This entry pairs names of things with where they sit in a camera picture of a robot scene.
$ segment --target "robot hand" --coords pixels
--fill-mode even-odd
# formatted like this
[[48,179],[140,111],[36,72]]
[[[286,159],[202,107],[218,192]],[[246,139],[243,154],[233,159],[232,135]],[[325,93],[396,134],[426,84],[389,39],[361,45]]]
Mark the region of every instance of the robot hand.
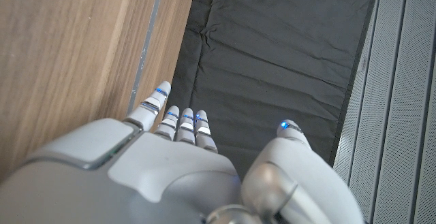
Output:
[[94,121],[33,153],[0,185],[0,223],[362,223],[294,122],[241,186],[204,111],[172,106],[148,132],[169,92],[163,82],[123,122]]

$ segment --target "wood grain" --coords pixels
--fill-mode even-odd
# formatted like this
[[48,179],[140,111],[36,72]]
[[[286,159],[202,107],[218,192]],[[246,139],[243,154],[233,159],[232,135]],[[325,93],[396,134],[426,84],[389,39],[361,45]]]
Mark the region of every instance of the wood grain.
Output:
[[[125,116],[155,0],[0,2],[2,178],[53,138],[97,118]],[[161,4],[172,7],[159,6],[159,14],[172,17],[160,17],[156,26],[169,26],[173,18],[186,23],[191,0]],[[152,41],[172,44],[150,42],[149,53],[178,53],[184,24],[178,24],[181,34],[161,31]],[[168,57],[160,59],[165,65],[147,57],[145,70],[167,73],[142,84],[144,89],[172,79],[177,55]]]
[[[149,46],[151,51],[148,51],[146,56],[135,107],[147,98],[154,87],[161,82],[164,80],[172,81],[176,61],[168,60],[177,60],[178,58],[191,2],[192,0],[161,0]],[[161,121],[163,115],[161,112],[156,121]]]

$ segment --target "black mat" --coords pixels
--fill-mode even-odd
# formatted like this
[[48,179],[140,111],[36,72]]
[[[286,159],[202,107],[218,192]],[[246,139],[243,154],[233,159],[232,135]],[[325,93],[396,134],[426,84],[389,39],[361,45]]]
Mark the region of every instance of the black mat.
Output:
[[241,176],[285,118],[332,165],[372,4],[193,0],[168,105],[205,110]]

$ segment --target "metal strip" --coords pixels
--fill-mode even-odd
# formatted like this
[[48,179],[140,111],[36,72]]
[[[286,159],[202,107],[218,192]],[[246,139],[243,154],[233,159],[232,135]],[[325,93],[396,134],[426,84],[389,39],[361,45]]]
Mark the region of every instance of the metal strip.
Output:
[[141,57],[139,60],[139,66],[138,66],[138,69],[136,71],[135,82],[134,82],[134,86],[131,90],[129,107],[127,108],[126,115],[129,114],[134,108],[136,93],[138,91],[139,82],[141,80],[142,70],[144,69],[144,66],[145,66],[145,57],[147,56],[147,52],[149,50],[151,34],[153,33],[153,27],[155,26],[157,10],[159,9],[160,1],[161,0],[155,0],[155,4],[153,5],[153,10],[151,11],[149,29],[148,29],[147,34],[145,36],[144,46],[142,47]]

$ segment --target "blue led light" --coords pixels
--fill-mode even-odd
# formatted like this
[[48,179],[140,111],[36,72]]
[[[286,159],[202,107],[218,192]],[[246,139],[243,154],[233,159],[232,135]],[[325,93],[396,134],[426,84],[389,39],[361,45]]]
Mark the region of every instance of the blue led light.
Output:
[[173,114],[172,112],[168,112],[169,115],[175,116],[176,118],[178,118],[177,114]]
[[282,128],[286,129],[289,125],[287,122],[281,122],[280,126],[282,126]]

